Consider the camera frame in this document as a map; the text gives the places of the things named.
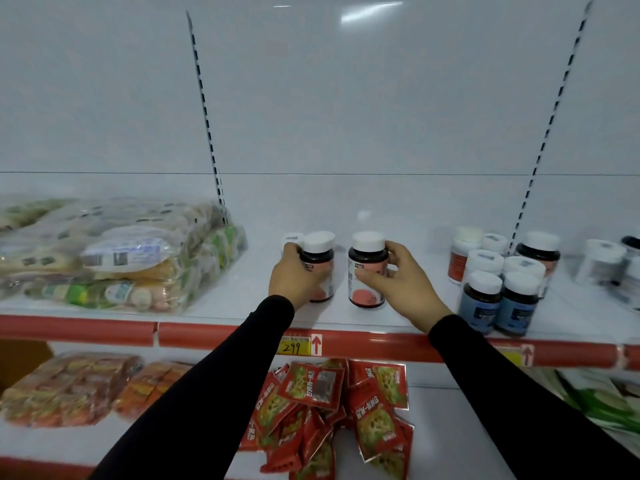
black sleeve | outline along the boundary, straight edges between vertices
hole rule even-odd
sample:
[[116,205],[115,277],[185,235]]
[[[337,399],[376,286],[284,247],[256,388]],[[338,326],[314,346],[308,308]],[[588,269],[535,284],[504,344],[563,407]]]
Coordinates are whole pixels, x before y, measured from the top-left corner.
[[622,478],[640,461],[544,389],[450,315],[429,332],[432,345],[518,480]]
[[176,474],[175,478],[223,479],[294,313],[286,298],[265,299],[133,423],[91,480]]

hand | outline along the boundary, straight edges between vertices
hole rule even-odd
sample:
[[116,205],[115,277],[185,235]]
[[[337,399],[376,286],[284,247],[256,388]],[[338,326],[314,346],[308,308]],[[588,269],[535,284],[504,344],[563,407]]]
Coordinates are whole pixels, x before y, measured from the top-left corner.
[[299,252],[299,245],[286,243],[282,259],[273,267],[269,281],[269,296],[277,294],[287,298],[296,311],[309,302],[320,283],[332,273],[332,269],[307,271]]
[[356,277],[368,287],[382,293],[389,305],[408,318],[419,330],[428,333],[441,318],[452,311],[442,302],[431,282],[411,253],[402,244],[387,241],[389,263],[398,266],[388,277],[358,268]]

white bottle cap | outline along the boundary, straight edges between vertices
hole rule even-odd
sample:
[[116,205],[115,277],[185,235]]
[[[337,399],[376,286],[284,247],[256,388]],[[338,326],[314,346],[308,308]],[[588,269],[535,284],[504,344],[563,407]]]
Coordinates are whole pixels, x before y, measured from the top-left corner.
[[520,273],[512,271],[504,277],[504,287],[519,294],[526,296],[538,295],[542,280],[532,274]]
[[280,246],[280,251],[284,251],[284,245],[288,242],[293,242],[294,244],[301,244],[302,238],[304,238],[304,234],[301,232],[289,232],[284,234]]
[[504,260],[504,273],[507,274],[512,271],[531,274],[542,280],[545,277],[547,268],[535,259],[525,258],[524,256],[509,256]]
[[307,234],[302,238],[302,249],[311,254],[321,254],[333,247],[335,234],[327,230],[320,230]]
[[363,253],[377,253],[386,246],[385,235],[372,230],[364,230],[353,234],[353,249]]
[[624,246],[601,239],[587,239],[585,254],[596,261],[617,264],[627,253]]
[[507,250],[508,245],[509,241],[505,236],[500,234],[486,233],[482,238],[481,249],[486,249],[487,251],[493,251],[494,253],[502,254]]
[[557,251],[560,247],[560,238],[556,234],[533,230],[524,234],[522,243],[539,251]]
[[461,226],[456,227],[456,233],[453,239],[463,242],[481,242],[483,238],[483,231],[480,227]]
[[474,271],[469,276],[469,286],[485,294],[498,294],[502,289],[502,280],[495,274],[485,271]]
[[475,271],[499,273],[504,266],[504,258],[493,251],[474,249],[469,251],[467,267]]
[[629,266],[625,270],[625,274],[628,274],[636,280],[640,280],[640,256],[636,256],[629,261]]

red arrow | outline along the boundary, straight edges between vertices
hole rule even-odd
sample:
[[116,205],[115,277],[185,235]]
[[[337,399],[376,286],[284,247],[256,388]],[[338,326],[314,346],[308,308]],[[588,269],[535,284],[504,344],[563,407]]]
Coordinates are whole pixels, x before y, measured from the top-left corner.
[[533,364],[533,352],[531,349],[529,347],[524,347],[522,353],[524,355],[524,365]]
[[316,346],[316,355],[318,355],[318,345],[322,345],[322,340],[316,335],[311,343]]

barcode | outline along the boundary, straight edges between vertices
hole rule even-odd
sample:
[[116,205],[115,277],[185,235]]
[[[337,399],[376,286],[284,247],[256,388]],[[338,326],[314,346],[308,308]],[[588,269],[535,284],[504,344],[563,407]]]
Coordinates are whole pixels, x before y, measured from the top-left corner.
[[126,266],[129,264],[129,259],[127,258],[127,253],[114,253],[113,254],[113,265],[114,266]]
[[320,371],[320,373],[318,373],[318,379],[314,384],[314,400],[322,403],[330,403],[334,382],[335,372]]
[[95,254],[89,256],[82,256],[82,263],[85,266],[102,266],[102,255]]

